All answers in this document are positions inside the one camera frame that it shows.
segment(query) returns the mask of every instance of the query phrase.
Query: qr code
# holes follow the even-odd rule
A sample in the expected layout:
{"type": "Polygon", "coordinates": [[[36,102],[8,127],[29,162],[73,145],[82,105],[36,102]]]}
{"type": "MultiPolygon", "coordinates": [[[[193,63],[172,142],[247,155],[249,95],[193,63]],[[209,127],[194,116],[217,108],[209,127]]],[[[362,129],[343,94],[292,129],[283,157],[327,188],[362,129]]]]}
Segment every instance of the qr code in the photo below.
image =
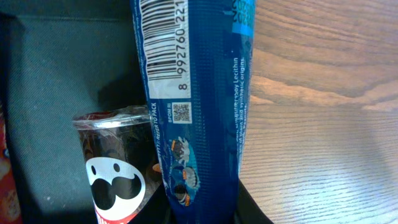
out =
{"type": "Polygon", "coordinates": [[[190,102],[172,103],[173,123],[192,124],[192,107],[190,102]]]}

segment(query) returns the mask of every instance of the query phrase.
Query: clear plastic lid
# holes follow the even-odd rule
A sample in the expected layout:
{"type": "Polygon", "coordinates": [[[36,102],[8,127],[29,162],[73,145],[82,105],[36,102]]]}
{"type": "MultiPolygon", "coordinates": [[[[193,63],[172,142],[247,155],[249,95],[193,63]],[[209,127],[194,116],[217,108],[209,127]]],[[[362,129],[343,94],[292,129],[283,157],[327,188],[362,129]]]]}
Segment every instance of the clear plastic lid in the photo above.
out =
{"type": "Polygon", "coordinates": [[[150,122],[147,106],[128,106],[126,108],[75,116],[73,125],[77,130],[96,130],[117,128],[150,122]]]}

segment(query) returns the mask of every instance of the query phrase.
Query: blue plastic wrapper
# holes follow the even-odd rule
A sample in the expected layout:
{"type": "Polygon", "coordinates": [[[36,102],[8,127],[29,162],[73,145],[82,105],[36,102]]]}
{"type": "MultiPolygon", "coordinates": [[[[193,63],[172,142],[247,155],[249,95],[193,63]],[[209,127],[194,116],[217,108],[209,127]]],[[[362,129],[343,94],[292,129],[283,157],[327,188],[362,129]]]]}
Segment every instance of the blue plastic wrapper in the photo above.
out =
{"type": "Polygon", "coordinates": [[[249,107],[255,0],[131,0],[164,186],[179,223],[228,223],[249,107]]]}

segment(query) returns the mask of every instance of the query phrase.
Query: wood grain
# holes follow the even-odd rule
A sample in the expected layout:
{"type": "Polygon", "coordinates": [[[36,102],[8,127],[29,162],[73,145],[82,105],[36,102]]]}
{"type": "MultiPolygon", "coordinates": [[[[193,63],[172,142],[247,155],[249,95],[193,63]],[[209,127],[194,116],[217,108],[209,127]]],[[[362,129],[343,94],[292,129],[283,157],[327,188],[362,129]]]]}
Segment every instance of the wood grain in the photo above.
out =
{"type": "Polygon", "coordinates": [[[398,223],[398,1],[258,0],[241,179],[275,223],[398,223]]]}
{"type": "Polygon", "coordinates": [[[275,223],[398,223],[398,115],[253,105],[241,180],[275,223]]]}
{"type": "Polygon", "coordinates": [[[394,111],[397,43],[397,1],[258,0],[252,102],[394,111]]]}

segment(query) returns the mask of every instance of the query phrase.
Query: white label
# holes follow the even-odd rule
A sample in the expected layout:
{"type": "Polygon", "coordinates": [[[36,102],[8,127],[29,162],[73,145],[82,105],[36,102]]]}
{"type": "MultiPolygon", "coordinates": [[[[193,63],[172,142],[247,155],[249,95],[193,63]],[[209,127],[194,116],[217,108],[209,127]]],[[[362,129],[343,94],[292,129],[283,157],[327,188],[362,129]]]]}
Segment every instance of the white label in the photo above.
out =
{"type": "Polygon", "coordinates": [[[94,157],[87,160],[86,171],[95,212],[101,217],[98,220],[109,224],[130,221],[146,191],[139,170],[119,159],[94,157]]]}
{"type": "Polygon", "coordinates": [[[188,0],[141,0],[151,99],[191,98],[188,0]]]}

